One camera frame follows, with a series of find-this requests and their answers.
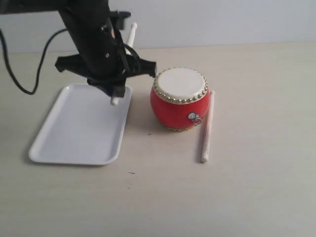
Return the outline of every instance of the drum ring handle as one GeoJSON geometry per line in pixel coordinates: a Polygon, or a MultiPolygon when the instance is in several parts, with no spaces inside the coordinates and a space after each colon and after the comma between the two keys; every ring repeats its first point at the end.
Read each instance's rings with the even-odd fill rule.
{"type": "Polygon", "coordinates": [[[201,119],[201,118],[196,118],[196,119],[193,121],[193,123],[194,123],[195,126],[196,126],[196,125],[199,125],[201,122],[202,122],[202,119],[201,119]]]}

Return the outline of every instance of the drumstick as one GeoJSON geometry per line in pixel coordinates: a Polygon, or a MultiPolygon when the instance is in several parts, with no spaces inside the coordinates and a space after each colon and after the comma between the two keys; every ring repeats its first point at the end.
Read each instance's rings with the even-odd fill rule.
{"type": "MultiPolygon", "coordinates": [[[[129,35],[128,35],[128,39],[127,39],[127,45],[130,46],[130,47],[133,47],[134,45],[134,39],[135,39],[135,34],[136,34],[136,29],[137,29],[137,23],[134,22],[132,24],[132,27],[130,29],[130,32],[129,32],[129,35]]],[[[112,96],[111,97],[111,105],[115,106],[115,105],[118,105],[119,103],[119,98],[118,97],[114,97],[112,96]]]]}
{"type": "Polygon", "coordinates": [[[213,121],[213,111],[214,111],[214,95],[215,95],[215,91],[212,90],[210,92],[209,108],[208,108],[204,138],[203,138],[202,157],[201,157],[202,163],[208,162],[211,129],[212,129],[212,121],[213,121]]]}

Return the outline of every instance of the white drum head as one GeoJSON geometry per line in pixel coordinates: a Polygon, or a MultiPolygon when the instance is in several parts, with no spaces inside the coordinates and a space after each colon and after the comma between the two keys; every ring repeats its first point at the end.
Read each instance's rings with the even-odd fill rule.
{"type": "Polygon", "coordinates": [[[207,81],[200,73],[189,68],[171,68],[154,82],[156,94],[170,102],[187,103],[206,94],[207,81]]]}

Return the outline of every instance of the plastic tray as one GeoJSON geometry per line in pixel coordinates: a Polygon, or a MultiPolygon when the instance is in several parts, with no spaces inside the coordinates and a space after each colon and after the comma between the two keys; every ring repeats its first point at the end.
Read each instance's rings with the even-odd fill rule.
{"type": "Polygon", "coordinates": [[[119,155],[132,89],[117,106],[87,84],[65,87],[29,150],[35,162],[105,165],[119,155]]]}

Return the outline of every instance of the red drum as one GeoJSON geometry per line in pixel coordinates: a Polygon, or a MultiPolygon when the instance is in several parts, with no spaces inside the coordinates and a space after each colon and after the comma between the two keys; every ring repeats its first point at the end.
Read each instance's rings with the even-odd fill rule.
{"type": "Polygon", "coordinates": [[[209,107],[206,78],[189,68],[171,68],[154,80],[151,105],[158,120],[182,131],[202,122],[209,107]]]}

